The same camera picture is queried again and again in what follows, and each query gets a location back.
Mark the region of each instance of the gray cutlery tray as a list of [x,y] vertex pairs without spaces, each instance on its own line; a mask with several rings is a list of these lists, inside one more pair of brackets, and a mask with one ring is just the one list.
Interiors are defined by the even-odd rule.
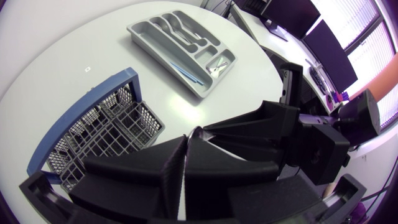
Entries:
[[[127,26],[131,39],[177,77],[196,96],[206,97],[236,63],[236,56],[202,25],[182,11],[165,12]],[[227,62],[217,74],[214,68]],[[196,77],[193,82],[172,63]]]

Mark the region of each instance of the window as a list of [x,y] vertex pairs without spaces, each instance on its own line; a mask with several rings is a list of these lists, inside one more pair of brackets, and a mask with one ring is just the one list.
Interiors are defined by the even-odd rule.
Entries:
[[370,0],[313,0],[343,49],[379,15]]
[[[346,91],[353,95],[369,83],[393,58],[390,33],[373,0],[312,0],[336,35],[358,80]],[[398,115],[398,85],[377,103],[381,127]]]

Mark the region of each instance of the desk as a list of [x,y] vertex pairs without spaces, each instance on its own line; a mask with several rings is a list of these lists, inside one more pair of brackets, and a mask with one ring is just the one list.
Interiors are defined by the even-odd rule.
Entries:
[[[203,100],[132,42],[126,30],[128,24],[176,9],[214,33],[238,58]],[[41,53],[0,101],[0,190],[21,223],[43,222],[18,188],[28,178],[27,165],[40,140],[87,91],[127,67],[139,74],[144,101],[165,124],[156,144],[255,110],[262,100],[278,101],[282,93],[277,70],[262,49],[214,13],[176,2],[147,2],[99,17]]]
[[[333,108],[330,110],[326,104],[326,96],[319,90],[317,84],[312,80],[308,69],[310,65],[305,59],[314,62],[315,58],[309,50],[295,37],[286,33],[285,36],[288,42],[271,34],[260,21],[259,18],[240,10],[237,5],[233,5],[230,9],[232,16],[236,23],[242,30],[249,34],[265,51],[275,54],[286,62],[296,63],[303,66],[303,77],[305,81],[312,87],[313,91],[317,94],[322,102],[323,107],[329,114],[335,110],[340,104],[334,103]],[[332,88],[332,84],[325,74],[321,72],[328,85]]]

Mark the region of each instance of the window blinds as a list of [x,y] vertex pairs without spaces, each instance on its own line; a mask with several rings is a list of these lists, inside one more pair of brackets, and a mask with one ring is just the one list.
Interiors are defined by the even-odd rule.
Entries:
[[[351,96],[369,83],[392,59],[394,53],[388,31],[381,23],[349,56],[358,80],[346,91]],[[377,103],[381,126],[398,112],[398,85]]]
[[371,0],[312,0],[345,49],[378,16]]

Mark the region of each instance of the round table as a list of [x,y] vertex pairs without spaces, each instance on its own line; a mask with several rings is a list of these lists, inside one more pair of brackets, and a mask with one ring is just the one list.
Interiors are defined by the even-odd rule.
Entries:
[[[238,58],[204,99],[132,42],[126,30],[128,24],[177,9],[212,32]],[[260,46],[234,24],[199,7],[147,2],[81,26],[40,54],[0,102],[0,190],[21,223],[43,221],[18,188],[28,178],[27,165],[40,140],[87,91],[128,67],[139,75],[143,100],[165,124],[155,144],[189,134],[195,126],[255,110],[262,100],[278,101],[282,92],[277,70]]]

